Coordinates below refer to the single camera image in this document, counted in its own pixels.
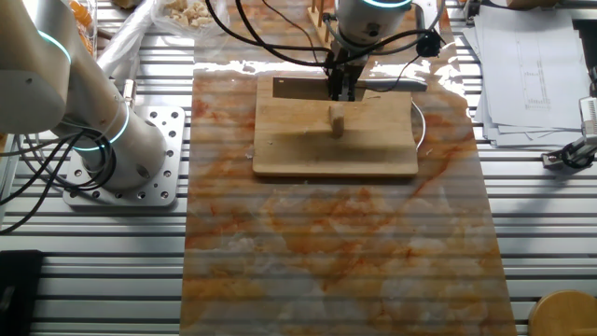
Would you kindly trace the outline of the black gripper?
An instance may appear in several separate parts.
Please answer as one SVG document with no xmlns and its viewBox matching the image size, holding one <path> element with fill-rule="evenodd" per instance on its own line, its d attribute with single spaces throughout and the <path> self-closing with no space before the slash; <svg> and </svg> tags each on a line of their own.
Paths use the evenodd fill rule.
<svg viewBox="0 0 597 336">
<path fill-rule="evenodd" d="M 326 56 L 326 75 L 331 76 L 335 70 L 360 76 L 367 64 L 367 55 L 358 56 L 356 50 L 343 47 L 341 44 L 331 44 L 332 50 Z M 349 76 L 331 76 L 329 78 L 329 98 L 332 101 L 354 102 L 354 82 Z"/>
</svg>

